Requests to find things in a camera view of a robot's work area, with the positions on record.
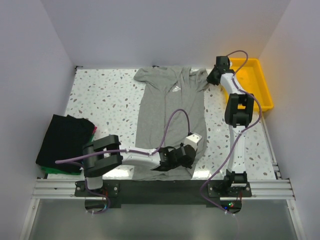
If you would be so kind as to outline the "grey t shirt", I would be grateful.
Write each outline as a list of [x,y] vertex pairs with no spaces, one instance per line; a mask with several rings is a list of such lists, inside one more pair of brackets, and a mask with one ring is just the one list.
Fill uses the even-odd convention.
[[202,136],[192,168],[179,166],[160,172],[145,166],[134,168],[133,180],[190,180],[207,149],[204,91],[208,87],[205,68],[187,66],[140,68],[134,80],[145,83],[136,129],[135,146],[155,149],[160,145],[178,148],[188,132]]

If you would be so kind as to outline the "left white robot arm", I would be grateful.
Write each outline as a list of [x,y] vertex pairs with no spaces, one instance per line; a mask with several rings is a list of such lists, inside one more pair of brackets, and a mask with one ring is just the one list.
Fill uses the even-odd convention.
[[104,190],[103,175],[121,165],[148,167],[158,172],[180,166],[190,169],[201,139],[201,135],[189,133],[178,148],[168,146],[159,150],[122,146],[117,135],[89,142],[82,147],[85,189],[92,196],[99,196]]

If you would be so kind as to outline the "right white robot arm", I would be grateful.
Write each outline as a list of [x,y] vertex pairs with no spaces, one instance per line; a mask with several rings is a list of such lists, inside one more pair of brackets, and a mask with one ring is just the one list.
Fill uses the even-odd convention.
[[257,98],[245,91],[236,77],[236,71],[231,69],[228,56],[217,56],[213,70],[207,77],[207,82],[220,85],[228,94],[224,121],[228,125],[230,150],[226,157],[227,169],[223,178],[223,192],[230,197],[235,196],[241,187],[248,182],[245,167],[246,131],[256,125],[252,123],[254,103]]

